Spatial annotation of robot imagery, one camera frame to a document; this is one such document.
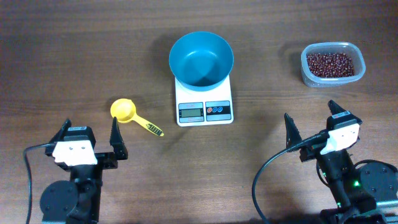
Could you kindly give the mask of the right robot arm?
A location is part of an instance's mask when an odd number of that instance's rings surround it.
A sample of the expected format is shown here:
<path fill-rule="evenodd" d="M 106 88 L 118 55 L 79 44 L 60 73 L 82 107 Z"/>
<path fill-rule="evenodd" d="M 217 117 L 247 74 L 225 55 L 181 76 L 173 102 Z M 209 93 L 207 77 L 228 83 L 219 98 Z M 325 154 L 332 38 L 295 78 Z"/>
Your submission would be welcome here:
<path fill-rule="evenodd" d="M 316 172 L 335 199 L 336 208 L 307 215 L 296 223 L 397 223 L 397 167 L 374 159 L 354 163 L 348 152 L 359 141 L 361 119 L 333 100 L 326 128 L 304 141 L 288 115 L 284 115 L 286 145 L 299 151 L 300 160 L 316 162 Z"/>

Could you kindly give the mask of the yellow measuring scoop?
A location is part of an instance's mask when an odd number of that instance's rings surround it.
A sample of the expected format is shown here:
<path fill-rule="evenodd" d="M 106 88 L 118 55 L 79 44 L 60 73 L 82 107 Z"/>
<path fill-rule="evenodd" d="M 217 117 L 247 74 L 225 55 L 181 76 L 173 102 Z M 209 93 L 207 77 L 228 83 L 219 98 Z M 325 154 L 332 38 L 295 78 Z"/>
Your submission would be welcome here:
<path fill-rule="evenodd" d="M 114 101 L 110 107 L 110 113 L 111 116 L 116 118 L 119 123 L 129 123 L 131 121 L 135 121 L 148 132 L 156 136 L 164 136 L 163 130 L 161 130 L 154 123 L 151 123 L 137 114 L 136 106 L 130 99 L 120 98 Z"/>

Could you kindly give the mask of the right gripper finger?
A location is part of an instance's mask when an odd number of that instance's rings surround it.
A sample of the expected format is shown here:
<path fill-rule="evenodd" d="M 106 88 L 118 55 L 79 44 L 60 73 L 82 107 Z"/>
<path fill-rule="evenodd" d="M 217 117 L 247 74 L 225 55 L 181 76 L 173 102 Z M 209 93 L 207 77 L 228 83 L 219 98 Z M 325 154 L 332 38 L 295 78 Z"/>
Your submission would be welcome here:
<path fill-rule="evenodd" d="M 284 114 L 286 128 L 286 148 L 289 152 L 297 151 L 302 143 L 302 137 L 297 129 L 294 120 L 287 113 Z"/>
<path fill-rule="evenodd" d="M 338 105 L 335 101 L 330 100 L 328 102 L 328 107 L 333 116 L 346 116 L 348 112 Z"/>

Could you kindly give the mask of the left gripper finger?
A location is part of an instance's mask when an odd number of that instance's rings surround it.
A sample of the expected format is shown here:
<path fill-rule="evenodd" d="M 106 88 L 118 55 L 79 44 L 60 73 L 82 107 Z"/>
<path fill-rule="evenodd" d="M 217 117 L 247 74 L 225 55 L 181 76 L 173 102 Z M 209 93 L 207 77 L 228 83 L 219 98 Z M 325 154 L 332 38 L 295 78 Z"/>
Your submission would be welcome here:
<path fill-rule="evenodd" d="M 121 136 L 116 117 L 113 118 L 109 143 L 113 147 L 113 151 L 117 160 L 128 159 L 128 151 Z"/>
<path fill-rule="evenodd" d="M 59 142 L 59 141 L 63 141 L 68 128 L 70 128 L 72 126 L 72 122 L 70 119 L 66 119 L 65 122 L 62 124 L 62 127 L 60 128 L 60 130 L 54 135 L 54 137 L 49 141 L 49 143 L 55 143 L 55 142 Z"/>

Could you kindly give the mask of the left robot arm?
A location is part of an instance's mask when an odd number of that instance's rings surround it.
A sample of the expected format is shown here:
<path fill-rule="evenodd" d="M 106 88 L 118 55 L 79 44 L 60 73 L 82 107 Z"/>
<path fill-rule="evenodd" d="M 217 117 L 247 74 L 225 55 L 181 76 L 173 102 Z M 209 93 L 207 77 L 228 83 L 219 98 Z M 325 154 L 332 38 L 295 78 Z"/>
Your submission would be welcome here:
<path fill-rule="evenodd" d="M 111 152 L 95 152 L 96 139 L 89 126 L 73 127 L 67 119 L 50 140 L 45 155 L 70 173 L 69 180 L 50 184 L 40 198 L 42 223 L 98 223 L 103 171 L 117 169 L 128 152 L 118 121 L 113 118 L 109 139 Z"/>

